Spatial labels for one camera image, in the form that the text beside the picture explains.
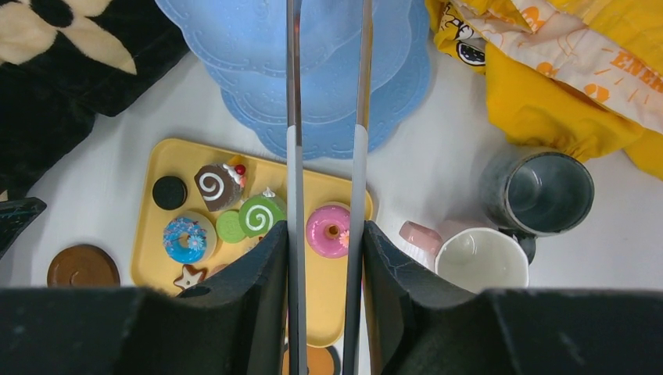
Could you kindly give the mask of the black sandwich cookie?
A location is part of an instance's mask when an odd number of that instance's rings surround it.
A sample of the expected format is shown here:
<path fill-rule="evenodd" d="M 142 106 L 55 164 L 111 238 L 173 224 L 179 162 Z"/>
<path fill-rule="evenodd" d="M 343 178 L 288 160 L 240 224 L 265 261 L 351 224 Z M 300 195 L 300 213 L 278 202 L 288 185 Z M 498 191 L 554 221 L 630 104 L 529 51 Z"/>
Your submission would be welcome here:
<path fill-rule="evenodd" d="M 183 206 L 188 197 L 186 183 L 176 176 L 160 177 L 152 186 L 152 199 L 164 210 L 175 210 Z"/>

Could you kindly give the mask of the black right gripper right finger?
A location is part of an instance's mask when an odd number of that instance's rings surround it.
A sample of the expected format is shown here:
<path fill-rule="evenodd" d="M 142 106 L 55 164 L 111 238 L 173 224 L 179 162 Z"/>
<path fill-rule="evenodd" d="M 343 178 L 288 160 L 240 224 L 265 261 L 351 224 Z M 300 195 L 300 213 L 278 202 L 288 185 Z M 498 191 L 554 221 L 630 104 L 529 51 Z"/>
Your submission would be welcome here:
<path fill-rule="evenodd" d="M 374 374 L 659 374 L 662 294 L 487 289 L 477 295 L 364 225 Z"/>

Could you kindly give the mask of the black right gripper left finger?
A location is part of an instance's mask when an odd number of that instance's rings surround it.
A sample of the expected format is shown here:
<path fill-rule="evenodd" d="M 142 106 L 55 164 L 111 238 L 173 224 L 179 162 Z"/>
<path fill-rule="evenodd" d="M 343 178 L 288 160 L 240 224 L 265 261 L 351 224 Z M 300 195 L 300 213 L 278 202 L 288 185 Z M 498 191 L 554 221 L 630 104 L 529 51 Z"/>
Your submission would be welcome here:
<path fill-rule="evenodd" d="M 288 230 L 172 297 L 146 287 L 4 288 L 4 374 L 277 374 Z"/>

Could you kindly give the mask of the pink frosted donut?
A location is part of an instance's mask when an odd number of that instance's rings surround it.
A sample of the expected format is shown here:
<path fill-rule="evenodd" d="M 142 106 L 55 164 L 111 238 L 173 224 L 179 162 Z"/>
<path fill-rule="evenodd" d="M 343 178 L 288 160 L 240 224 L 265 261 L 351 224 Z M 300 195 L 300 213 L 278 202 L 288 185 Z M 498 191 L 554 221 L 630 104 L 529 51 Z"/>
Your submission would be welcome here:
<path fill-rule="evenodd" d="M 342 258 L 349 251 L 349 229 L 349 207 L 340 202 L 327 202 L 316 208 L 307 219 L 307 243 L 320 256 Z"/>

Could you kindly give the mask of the chocolate swirl roll cake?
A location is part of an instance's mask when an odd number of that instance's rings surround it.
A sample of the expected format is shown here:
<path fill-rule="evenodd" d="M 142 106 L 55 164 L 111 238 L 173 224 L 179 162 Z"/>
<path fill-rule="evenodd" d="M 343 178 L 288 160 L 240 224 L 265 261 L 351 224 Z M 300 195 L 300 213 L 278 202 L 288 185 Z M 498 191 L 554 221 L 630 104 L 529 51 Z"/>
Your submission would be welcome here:
<path fill-rule="evenodd" d="M 195 175 L 195 185 L 210 212 L 231 208 L 242 197 L 246 185 L 244 164 L 208 164 Z"/>

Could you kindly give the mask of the metal serving tongs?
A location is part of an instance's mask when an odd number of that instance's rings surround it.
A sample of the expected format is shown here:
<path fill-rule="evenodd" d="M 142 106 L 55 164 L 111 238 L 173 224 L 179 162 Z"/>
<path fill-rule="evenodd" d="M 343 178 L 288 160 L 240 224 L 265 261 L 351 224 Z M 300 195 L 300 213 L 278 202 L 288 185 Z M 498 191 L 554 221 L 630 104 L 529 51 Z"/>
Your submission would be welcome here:
<path fill-rule="evenodd" d="M 303 122 L 301 120 L 300 1 L 286 3 L 287 59 L 287 228 L 288 228 L 288 339 L 289 372 L 307 369 L 306 277 L 303 212 Z M 360 63 L 357 86 L 357 123 L 354 129 L 352 194 L 350 204 L 349 253 L 346 278 L 345 330 L 342 373 L 358 372 L 361 294 L 363 276 L 362 237 L 367 182 L 367 129 L 371 98 L 373 45 L 372 3 L 362 4 Z"/>

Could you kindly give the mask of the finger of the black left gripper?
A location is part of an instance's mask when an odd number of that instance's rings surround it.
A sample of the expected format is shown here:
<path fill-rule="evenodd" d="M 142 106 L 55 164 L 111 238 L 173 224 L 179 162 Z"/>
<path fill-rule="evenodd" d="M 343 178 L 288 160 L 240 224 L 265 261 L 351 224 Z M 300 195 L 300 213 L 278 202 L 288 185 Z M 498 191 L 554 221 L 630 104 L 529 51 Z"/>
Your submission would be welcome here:
<path fill-rule="evenodd" d="M 20 234 L 46 208 L 46 203 L 36 197 L 1 203 L 1 258 Z"/>

